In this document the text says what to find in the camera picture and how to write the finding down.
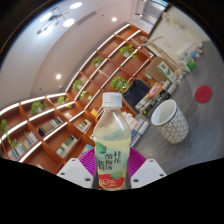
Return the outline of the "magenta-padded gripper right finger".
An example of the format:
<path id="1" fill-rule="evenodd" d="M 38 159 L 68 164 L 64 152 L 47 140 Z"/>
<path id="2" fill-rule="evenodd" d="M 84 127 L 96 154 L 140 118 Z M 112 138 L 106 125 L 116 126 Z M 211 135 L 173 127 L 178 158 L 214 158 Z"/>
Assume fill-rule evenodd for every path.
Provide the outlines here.
<path id="1" fill-rule="evenodd" d="M 140 188 L 166 176 L 155 159 L 146 159 L 134 148 L 130 149 L 128 174 L 131 188 Z"/>

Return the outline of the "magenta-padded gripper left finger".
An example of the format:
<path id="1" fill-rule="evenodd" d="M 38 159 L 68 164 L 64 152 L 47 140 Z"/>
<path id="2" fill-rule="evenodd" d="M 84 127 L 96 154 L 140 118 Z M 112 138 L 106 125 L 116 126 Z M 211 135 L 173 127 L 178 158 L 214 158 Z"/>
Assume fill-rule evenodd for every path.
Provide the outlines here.
<path id="1" fill-rule="evenodd" d="M 57 175 L 81 187 L 96 188 L 98 178 L 94 150 L 85 152 L 79 158 L 71 158 Z"/>

